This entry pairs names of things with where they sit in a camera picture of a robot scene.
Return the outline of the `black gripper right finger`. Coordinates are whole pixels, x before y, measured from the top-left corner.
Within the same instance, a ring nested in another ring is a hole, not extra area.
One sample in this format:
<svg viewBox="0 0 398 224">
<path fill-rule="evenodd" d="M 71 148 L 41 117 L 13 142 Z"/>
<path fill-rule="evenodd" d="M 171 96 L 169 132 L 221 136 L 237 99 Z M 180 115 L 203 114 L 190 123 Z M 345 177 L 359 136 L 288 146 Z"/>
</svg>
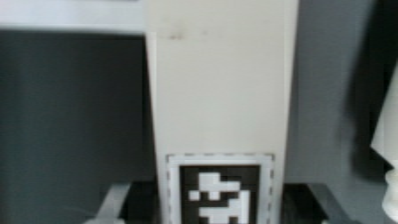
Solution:
<svg viewBox="0 0 398 224">
<path fill-rule="evenodd" d="M 284 185 L 283 224 L 361 224 L 350 218 L 325 184 Z"/>
</svg>

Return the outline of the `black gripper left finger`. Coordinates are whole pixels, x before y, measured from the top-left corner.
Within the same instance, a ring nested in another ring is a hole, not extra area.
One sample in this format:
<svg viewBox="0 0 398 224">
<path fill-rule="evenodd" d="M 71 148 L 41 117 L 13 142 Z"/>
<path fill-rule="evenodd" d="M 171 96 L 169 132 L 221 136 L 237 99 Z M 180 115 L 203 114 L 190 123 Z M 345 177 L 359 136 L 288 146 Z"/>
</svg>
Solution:
<svg viewBox="0 0 398 224">
<path fill-rule="evenodd" d="M 82 224 L 126 224 L 126 221 L 119 215 L 130 188 L 130 183 L 119 183 L 110 186 L 96 215 Z"/>
</svg>

